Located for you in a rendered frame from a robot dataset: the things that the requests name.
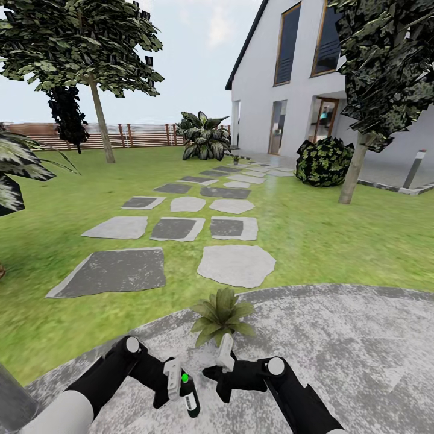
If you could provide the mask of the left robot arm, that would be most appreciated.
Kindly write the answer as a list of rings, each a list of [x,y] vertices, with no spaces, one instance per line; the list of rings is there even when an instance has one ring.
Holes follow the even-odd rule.
[[[105,358],[99,355],[75,382],[17,434],[86,434],[128,375],[155,391],[155,408],[187,395],[181,389],[180,359],[161,362],[134,336],[122,336]]]

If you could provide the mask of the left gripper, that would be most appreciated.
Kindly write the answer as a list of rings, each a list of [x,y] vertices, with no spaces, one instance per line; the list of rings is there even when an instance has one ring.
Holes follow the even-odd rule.
[[[168,395],[168,376],[163,373],[165,363],[161,362],[155,357],[154,366],[149,376],[142,381],[142,383],[155,391],[154,407],[160,408],[170,400]],[[180,389],[180,397],[185,397],[187,392]]]

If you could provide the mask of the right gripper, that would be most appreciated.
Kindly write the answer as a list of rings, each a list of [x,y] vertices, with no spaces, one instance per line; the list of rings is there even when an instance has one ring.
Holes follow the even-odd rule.
[[[222,366],[212,366],[203,369],[203,375],[207,378],[216,380],[216,392],[224,403],[230,401],[232,389],[250,390],[246,379],[246,365],[248,361],[237,360],[234,352],[231,351],[234,359],[234,368],[232,372],[223,373]]]

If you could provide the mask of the insectifuge atomizer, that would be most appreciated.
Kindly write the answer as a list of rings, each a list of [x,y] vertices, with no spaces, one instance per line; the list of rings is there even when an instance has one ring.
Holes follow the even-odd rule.
[[[189,415],[191,417],[197,417],[201,411],[200,401],[197,395],[196,386],[193,385],[193,380],[190,379],[190,377],[191,376],[188,374],[183,374],[181,378],[181,389],[184,389],[187,392],[184,400]]]

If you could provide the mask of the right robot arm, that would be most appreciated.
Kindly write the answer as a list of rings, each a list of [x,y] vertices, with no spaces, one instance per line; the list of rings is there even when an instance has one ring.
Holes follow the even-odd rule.
[[[224,403],[232,389],[271,392],[292,434],[348,434],[327,409],[314,388],[304,388],[282,357],[239,361],[231,350],[233,338],[226,333],[216,357],[216,366],[203,369],[203,375],[216,380],[216,392]]]

